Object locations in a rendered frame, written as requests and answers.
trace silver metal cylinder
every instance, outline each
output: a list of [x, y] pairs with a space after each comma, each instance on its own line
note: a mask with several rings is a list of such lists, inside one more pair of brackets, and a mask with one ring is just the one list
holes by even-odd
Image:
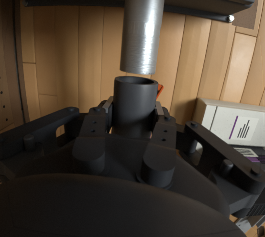
[[125, 0], [121, 46], [122, 71], [155, 73], [164, 0]]

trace black tube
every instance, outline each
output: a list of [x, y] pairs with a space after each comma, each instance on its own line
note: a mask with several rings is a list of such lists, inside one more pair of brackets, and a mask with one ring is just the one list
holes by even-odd
[[128, 138], [149, 138], [158, 82], [134, 76], [114, 81], [112, 133]]

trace purple and white label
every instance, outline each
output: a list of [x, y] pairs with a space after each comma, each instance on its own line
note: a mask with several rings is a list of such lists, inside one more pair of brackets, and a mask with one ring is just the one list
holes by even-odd
[[236, 116], [231, 130], [230, 140], [251, 140], [259, 119]]

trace orange object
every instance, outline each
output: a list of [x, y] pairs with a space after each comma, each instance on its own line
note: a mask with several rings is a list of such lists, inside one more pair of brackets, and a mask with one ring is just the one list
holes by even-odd
[[156, 99], [158, 99], [159, 95], [161, 94], [161, 92], [163, 91], [164, 87], [160, 84], [158, 84], [158, 90], [157, 90], [157, 96]]

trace white label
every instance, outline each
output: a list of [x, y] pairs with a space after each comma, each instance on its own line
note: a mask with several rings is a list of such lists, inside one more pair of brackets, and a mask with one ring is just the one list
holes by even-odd
[[251, 140], [258, 124], [258, 118], [236, 116], [230, 140]]
[[252, 149], [249, 148], [234, 148], [245, 157], [259, 157]]

